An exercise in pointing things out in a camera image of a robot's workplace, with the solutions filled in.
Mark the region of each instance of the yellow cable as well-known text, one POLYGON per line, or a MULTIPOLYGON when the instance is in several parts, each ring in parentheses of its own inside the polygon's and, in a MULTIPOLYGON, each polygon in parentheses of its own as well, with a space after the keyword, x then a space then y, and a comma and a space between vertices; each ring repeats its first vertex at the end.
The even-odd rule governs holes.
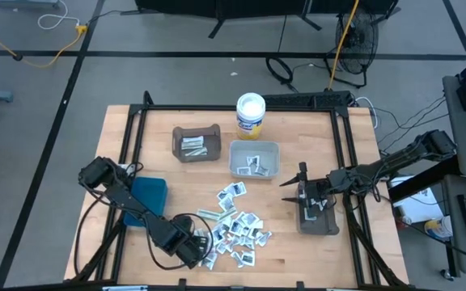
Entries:
POLYGON ((354 8, 352 8, 352 13, 350 13, 348 18, 348 23, 346 24, 345 30, 343 31, 343 35, 341 36, 341 40, 339 44, 337 44, 337 52, 336 58, 333 61, 333 69, 332 69, 332 76, 330 76, 330 82, 328 83, 328 89, 332 88, 333 78, 336 75, 336 68, 337 68, 337 61, 339 60, 339 53, 341 52, 341 47, 343 42, 345 41, 345 36, 348 33, 348 29, 350 28, 350 24, 352 23, 352 19, 354 18, 355 11, 357 10, 357 6, 359 5, 359 0, 355 0, 354 8))
MULTIPOLYGON (((23 62, 25 64, 27 64, 27 65, 31 65, 31 66, 34 66, 34 67, 39 68, 39 69, 45 69, 45 68, 48 68, 49 66, 53 65, 55 63, 55 61, 57 61, 57 59, 61 55, 61 53, 63 53, 65 50, 67 50, 69 47, 71 47, 73 44, 76 44, 77 41, 80 40, 80 37, 82 37, 82 34, 84 34, 84 32, 87 31, 87 26, 86 25, 77 25, 75 27, 75 29, 77 30, 77 37, 70 44, 68 44, 67 46, 62 48, 60 51, 58 51, 57 55, 48 64, 46 64, 46 65, 37 65, 37 64, 34 64, 34 63, 32 63, 30 61, 27 61, 27 60, 23 60, 23 62)), ((0 46, 2 48, 4 48, 10 55, 12 55, 14 57, 18 56, 17 53, 15 53, 14 51, 12 51, 8 47, 6 47, 1 41, 0 41, 0 46)))

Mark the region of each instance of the wooden table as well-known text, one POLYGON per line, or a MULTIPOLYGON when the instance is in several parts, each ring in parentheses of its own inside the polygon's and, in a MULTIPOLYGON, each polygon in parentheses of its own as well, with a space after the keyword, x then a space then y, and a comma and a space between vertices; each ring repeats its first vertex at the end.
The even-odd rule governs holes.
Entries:
MULTIPOLYGON (((128 106, 108 108, 96 155, 118 160, 128 110, 128 106)), ((358 162, 374 162, 379 158, 379 153, 368 110, 350 108, 349 115, 358 162)), ((349 165, 345 134, 341 119, 339 121, 346 164, 349 165)), ((133 140, 130 142, 128 158, 132 156, 133 137, 135 130, 131 137, 133 140)), ((236 139, 235 112, 148 111, 139 159, 145 168, 138 175, 159 177, 167 181, 167 217, 178 213, 195 213, 197 209, 220 212, 222 210, 218 206, 217 193, 229 183, 238 181, 231 177, 228 170, 229 145, 236 139), (221 128, 222 154, 219 160, 181 163, 172 155, 174 127, 200 128, 213 123, 219 124, 221 128)), ((256 246, 256 266, 237 268, 233 258, 222 255, 218 257, 212 272, 204 267, 163 271, 150 258, 145 230, 130 227, 125 237, 120 284, 177 285, 180 278, 186 278, 188 285, 203 286, 295 287, 296 281, 303 281, 309 288, 357 287, 342 203, 337 203, 335 207, 336 222, 340 228, 338 235, 303 235, 296 230, 295 205, 281 201, 283 197, 294 196, 295 186, 278 187, 280 183, 295 176, 298 163, 302 161, 307 162, 310 179, 324 177, 331 170, 337 169, 329 114, 267 112, 260 140, 279 144, 280 175, 272 181, 244 180, 248 194, 235 199, 239 211, 254 212, 264 220, 263 231, 270 230, 273 233, 265 247, 256 246)), ((388 195, 385 185, 379 185, 379 189, 381 195, 388 195)), ((81 215, 92 201, 93 198, 86 194, 81 215)), ((407 282, 405 263, 389 203, 386 200, 377 203, 372 195, 368 195, 366 205, 375 248, 395 274, 407 282)), ((79 250, 80 268, 101 243, 107 212, 106 206, 97 205, 87 217, 79 250)), ((196 223, 197 227, 203 227, 201 222, 196 223)), ((360 244, 359 246, 366 283, 370 283, 366 252, 360 244)), ((180 263, 175 256, 167 257, 157 248, 154 252, 161 264, 173 266, 180 263)), ((112 247, 105 277, 110 273, 113 254, 112 247)), ((72 250, 65 278, 73 276, 72 250)))

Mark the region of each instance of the black fan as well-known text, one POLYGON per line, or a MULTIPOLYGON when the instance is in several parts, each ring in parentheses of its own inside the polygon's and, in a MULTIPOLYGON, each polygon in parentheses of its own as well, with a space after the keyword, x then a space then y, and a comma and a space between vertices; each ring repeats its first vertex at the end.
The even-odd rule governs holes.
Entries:
MULTIPOLYGON (((343 31, 348 25, 350 13, 339 14, 336 29, 336 44, 339 44, 343 31)), ((341 46, 339 55, 339 65, 346 72, 352 74, 362 73, 364 83, 362 85, 354 84, 346 80, 334 78, 338 82, 343 82, 357 88, 366 85, 366 71, 370 67, 377 52, 379 44, 379 27, 376 23, 376 17, 366 9, 359 6, 355 11, 352 22, 349 25, 345 40, 341 46)))

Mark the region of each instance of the gray floor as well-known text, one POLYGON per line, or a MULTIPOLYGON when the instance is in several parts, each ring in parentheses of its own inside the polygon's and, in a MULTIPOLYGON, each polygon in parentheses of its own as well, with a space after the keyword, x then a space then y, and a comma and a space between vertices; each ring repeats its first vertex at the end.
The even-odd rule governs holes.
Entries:
MULTIPOLYGON (((91 17, 97 3, 65 1, 70 15, 83 22, 91 17)), ((451 3, 466 33, 466 0, 451 3)), ((399 6, 402 12, 380 25, 378 53, 465 53, 442 0, 403 0, 399 6)), ((133 8, 133 0, 107 0, 103 12, 133 8)), ((52 31, 40 30, 36 19, 43 13, 50 11, 0 8, 0 39, 13 49, 56 50, 74 38, 74 23, 70 21, 52 31)), ((311 19, 324 29, 317 32, 302 20, 289 17, 283 52, 326 52, 333 48, 335 18, 311 15, 311 19)), ((177 15, 109 15, 98 22, 89 50, 275 52, 283 18, 226 21, 210 40, 207 36, 214 25, 212 20, 177 15)), ((45 63, 49 57, 29 60, 45 63)), ((286 61, 289 65, 310 61, 321 65, 319 60, 286 61)), ((0 90, 11 90, 15 95, 13 103, 0 103, 0 263, 73 64, 73 57, 61 57, 52 68, 37 70, 0 57, 0 90)), ((369 69, 367 87, 354 90, 336 83, 334 89, 350 89, 406 120, 443 95, 443 76, 457 74, 465 66, 466 61, 376 60, 369 69)), ((344 77, 360 81, 360 76, 344 77)), ((328 73, 317 68, 299 68, 294 76, 295 87, 303 92, 322 91, 327 83, 328 73)), ((271 77, 263 59, 86 57, 6 286, 62 279, 83 198, 76 183, 78 170, 94 156, 105 108, 140 102, 144 90, 156 103, 187 104, 233 104, 248 91, 289 92, 271 77)), ((443 104, 426 119, 446 112, 443 104)), ((375 134, 380 139, 395 125, 385 113, 378 115, 380 126, 375 134)), ((447 118, 436 120, 411 130, 389 150, 399 149, 429 129, 451 130, 447 118)), ((380 147, 387 147, 400 135, 393 134, 380 147)), ((426 167, 427 163, 419 163, 407 172, 417 173, 426 167)), ((466 289, 466 275, 453 283, 438 275, 447 264, 443 247, 410 230, 401 231, 400 240, 413 284, 428 289, 466 289)))

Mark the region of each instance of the black metal frame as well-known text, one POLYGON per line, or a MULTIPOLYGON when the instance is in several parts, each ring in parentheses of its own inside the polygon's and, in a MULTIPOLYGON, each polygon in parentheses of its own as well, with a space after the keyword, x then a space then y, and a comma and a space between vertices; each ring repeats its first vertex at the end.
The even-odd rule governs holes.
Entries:
MULTIPOLYGON (((140 112, 140 122, 138 124, 138 131, 137 131, 136 141, 135 141, 134 149, 133 149, 132 163, 138 162, 139 160, 139 152, 140 152, 140 149, 142 148, 142 136, 143 136, 143 132, 145 128, 147 111, 149 110, 234 111, 235 109, 236 108, 234 105, 154 105, 152 102, 152 99, 148 95, 148 92, 145 92, 143 96, 143 104, 132 104, 129 107, 129 114, 128 114, 127 123, 125 126, 124 139, 121 145, 119 163, 125 163, 126 152, 127 152, 127 149, 129 148, 130 136, 132 134, 133 120, 138 112, 140 112)), ((352 136, 352 130, 350 127, 350 119, 349 119, 347 107, 318 108, 315 103, 313 103, 311 106, 297 106, 297 107, 271 106, 270 104, 268 104, 266 110, 274 111, 274 112, 327 112, 329 113, 330 120, 332 122, 333 140, 334 140, 334 145, 336 147, 337 163, 338 163, 338 166, 341 168, 341 167, 345 167, 345 158, 343 155, 341 135, 340 135, 340 130, 339 130, 339 124, 337 121, 337 117, 340 116, 342 118, 343 125, 344 125, 344 130, 345 130, 345 135, 346 135, 346 144, 348 146, 350 164, 351 166, 357 165, 354 138, 352 136)), ((359 209, 360 209, 360 220, 362 223, 362 228, 366 236, 371 241, 370 223, 369 223, 367 212, 366 212, 366 204, 364 200, 361 200, 361 199, 359 199, 359 203, 361 203, 361 206, 359 209)), ((104 230, 104 239, 103 239, 102 246, 100 246, 99 250, 95 253, 95 256, 93 257, 93 259, 91 259, 91 262, 94 265, 88 267, 88 269, 85 272, 84 277, 75 277, 73 279, 74 281, 88 280, 89 276, 91 275, 92 270, 96 266, 95 263, 98 264, 98 267, 96 269, 95 279, 103 280, 104 268, 105 268, 106 257, 107 257, 106 256, 107 250, 111 246, 114 238, 117 238, 117 244, 116 244, 116 252, 115 252, 113 263, 112 263, 111 280, 115 282, 118 281, 118 276, 119 276, 120 266, 121 266, 121 257, 123 254, 123 247, 125 245, 126 226, 123 223, 123 216, 124 216, 123 213, 120 215, 120 218, 117 220, 116 224, 112 226, 115 216, 116 216, 115 209, 109 209, 106 226, 104 230)), ((362 270, 360 250, 358 246, 358 239, 352 232, 349 233, 349 236, 350 236, 352 255, 354 258, 354 273, 356 276, 358 287, 379 286, 380 285, 379 272, 371 257, 368 257, 368 260, 370 264, 372 284, 371 285, 365 284, 364 274, 362 270)), ((180 286, 182 284, 181 282, 184 282, 184 287, 185 287, 185 280, 180 280, 180 286)), ((297 286, 298 286, 298 289, 305 290, 303 282, 297 282, 297 286)), ((174 286, 156 286, 156 287, 164 289, 164 288, 174 287, 174 286)), ((213 287, 212 289, 221 289, 221 288, 222 287, 213 287)))

